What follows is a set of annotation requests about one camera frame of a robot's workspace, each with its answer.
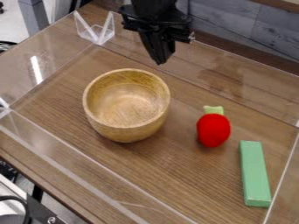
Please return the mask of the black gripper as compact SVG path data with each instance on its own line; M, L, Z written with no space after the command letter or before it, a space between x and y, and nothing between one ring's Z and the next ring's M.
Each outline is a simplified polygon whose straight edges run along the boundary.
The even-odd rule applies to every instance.
M190 29L192 18L174 6L170 6L157 18L141 17L136 13L132 4L121 6L117 12L122 17L122 27L132 32L138 32L144 48L157 64L164 64L174 53L174 41L190 43L194 40L194 34ZM157 31L162 33L157 33L156 44L153 32Z

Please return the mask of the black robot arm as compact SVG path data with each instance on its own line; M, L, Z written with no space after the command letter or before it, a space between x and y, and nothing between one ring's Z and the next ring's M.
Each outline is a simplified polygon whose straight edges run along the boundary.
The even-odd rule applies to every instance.
M192 18L176 7L177 0L130 0L120 6L122 28L138 33L144 48L157 65L174 53L174 43L193 41Z

